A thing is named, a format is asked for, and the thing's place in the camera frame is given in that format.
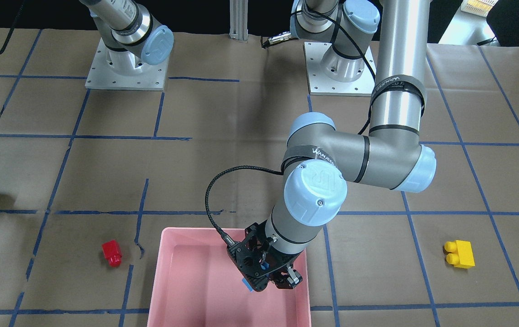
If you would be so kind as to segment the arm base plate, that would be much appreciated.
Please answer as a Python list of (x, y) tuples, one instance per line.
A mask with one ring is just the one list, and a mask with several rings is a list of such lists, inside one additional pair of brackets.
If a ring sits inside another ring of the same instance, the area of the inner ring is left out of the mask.
[(367, 48), (366, 60), (340, 57), (330, 43), (305, 42), (305, 62), (310, 95), (369, 97), (374, 77), (367, 64), (376, 72), (372, 51)]
[(100, 40), (85, 87), (100, 90), (164, 91), (170, 58), (149, 65), (131, 52), (117, 52)]

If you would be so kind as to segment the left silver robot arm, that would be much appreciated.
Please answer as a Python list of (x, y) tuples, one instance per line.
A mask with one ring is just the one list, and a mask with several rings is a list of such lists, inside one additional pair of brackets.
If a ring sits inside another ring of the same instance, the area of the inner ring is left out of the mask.
[(431, 184), (436, 157), (419, 142), (426, 105), (425, 56), (429, 0), (383, 0), (378, 66), (366, 136), (339, 132), (319, 112), (291, 125), (278, 175), (283, 186), (266, 221), (245, 229), (242, 241), (221, 237), (249, 290), (269, 282), (295, 288), (293, 263), (331, 221), (349, 182), (419, 193)]

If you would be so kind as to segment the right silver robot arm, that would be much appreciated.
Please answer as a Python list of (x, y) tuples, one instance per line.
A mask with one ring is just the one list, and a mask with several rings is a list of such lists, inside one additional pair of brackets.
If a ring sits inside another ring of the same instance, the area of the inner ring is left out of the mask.
[(46, 51), (33, 54), (27, 78), (79, 79), (88, 90), (162, 91), (174, 34), (134, 0), (84, 0), (100, 34), (90, 53), (72, 35), (53, 36)]

